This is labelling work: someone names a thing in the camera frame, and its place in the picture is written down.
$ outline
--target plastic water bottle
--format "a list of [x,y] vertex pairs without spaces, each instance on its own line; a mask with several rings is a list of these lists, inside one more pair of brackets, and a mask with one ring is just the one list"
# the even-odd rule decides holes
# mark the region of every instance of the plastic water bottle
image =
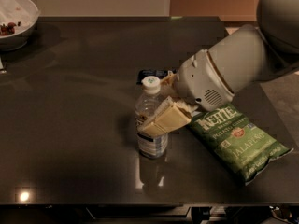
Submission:
[[[135,104],[136,126],[141,125],[148,117],[152,116],[164,100],[160,94],[160,79],[154,76],[145,77],[142,80],[143,93]],[[168,133],[157,137],[150,137],[137,132],[137,140],[140,152],[148,158],[162,156],[168,144]]]

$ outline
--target chip bag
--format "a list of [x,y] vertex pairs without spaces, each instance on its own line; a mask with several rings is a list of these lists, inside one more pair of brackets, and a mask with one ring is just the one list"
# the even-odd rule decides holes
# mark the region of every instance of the chip bag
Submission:
[[195,115],[189,128],[245,185],[270,161],[292,151],[232,104]]

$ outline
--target bottle cap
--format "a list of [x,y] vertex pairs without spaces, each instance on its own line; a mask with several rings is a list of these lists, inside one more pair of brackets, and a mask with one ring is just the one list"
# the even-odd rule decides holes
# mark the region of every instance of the bottle cap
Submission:
[[155,76],[148,76],[142,79],[142,85],[146,94],[156,94],[161,89],[160,79]]

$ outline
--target black table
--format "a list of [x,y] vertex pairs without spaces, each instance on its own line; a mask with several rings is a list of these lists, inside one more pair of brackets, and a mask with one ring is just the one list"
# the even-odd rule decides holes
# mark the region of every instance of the black table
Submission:
[[226,35],[218,18],[40,20],[25,47],[1,53],[0,204],[299,204],[299,140],[260,84],[234,105],[294,152],[248,186],[186,128],[170,134],[160,159],[137,151],[138,72],[179,68]]

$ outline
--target kettle brand logo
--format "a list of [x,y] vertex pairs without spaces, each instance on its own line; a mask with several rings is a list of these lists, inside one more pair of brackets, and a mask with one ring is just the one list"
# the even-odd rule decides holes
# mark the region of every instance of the kettle brand logo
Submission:
[[218,108],[214,112],[207,113],[196,122],[202,126],[205,131],[207,131],[215,125],[220,125],[237,115],[238,113],[236,110],[232,109],[230,106],[226,106],[224,108]]

